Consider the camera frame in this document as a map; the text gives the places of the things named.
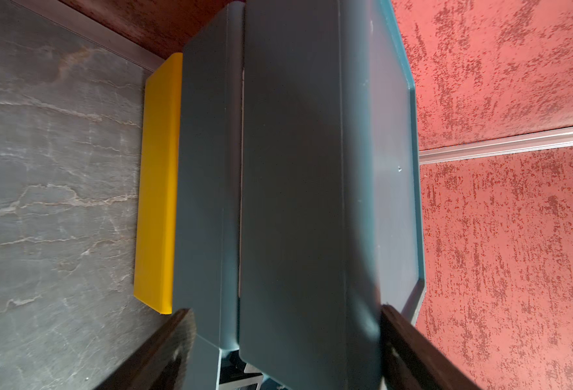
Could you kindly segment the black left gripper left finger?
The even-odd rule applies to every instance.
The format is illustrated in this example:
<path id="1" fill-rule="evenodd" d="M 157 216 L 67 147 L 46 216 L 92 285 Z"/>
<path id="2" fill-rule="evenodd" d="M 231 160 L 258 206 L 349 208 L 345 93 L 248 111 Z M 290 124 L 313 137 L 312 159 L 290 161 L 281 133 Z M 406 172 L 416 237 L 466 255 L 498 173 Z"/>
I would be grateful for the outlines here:
<path id="1" fill-rule="evenodd" d="M 195 336 L 193 310 L 176 311 L 96 388 L 181 389 Z"/>

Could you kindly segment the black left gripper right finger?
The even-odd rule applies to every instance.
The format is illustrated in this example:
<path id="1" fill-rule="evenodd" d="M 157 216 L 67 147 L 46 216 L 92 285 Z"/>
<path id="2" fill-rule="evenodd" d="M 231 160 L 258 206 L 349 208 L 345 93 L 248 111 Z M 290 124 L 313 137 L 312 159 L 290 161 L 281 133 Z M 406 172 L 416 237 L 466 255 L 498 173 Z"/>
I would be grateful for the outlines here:
<path id="1" fill-rule="evenodd" d="M 382 306 L 380 331 L 382 375 L 387 388 L 478 388 L 391 305 Z"/>

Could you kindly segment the teal bottom drawer yellow case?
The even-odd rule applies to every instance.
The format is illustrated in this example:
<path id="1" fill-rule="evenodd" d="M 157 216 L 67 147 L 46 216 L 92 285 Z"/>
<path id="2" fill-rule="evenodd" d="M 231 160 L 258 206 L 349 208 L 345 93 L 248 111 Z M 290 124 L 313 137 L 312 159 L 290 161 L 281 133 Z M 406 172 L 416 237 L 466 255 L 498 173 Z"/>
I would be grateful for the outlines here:
<path id="1" fill-rule="evenodd" d="M 183 54 L 171 55 L 143 102 L 134 295 L 162 315 L 173 313 L 182 69 Z"/>

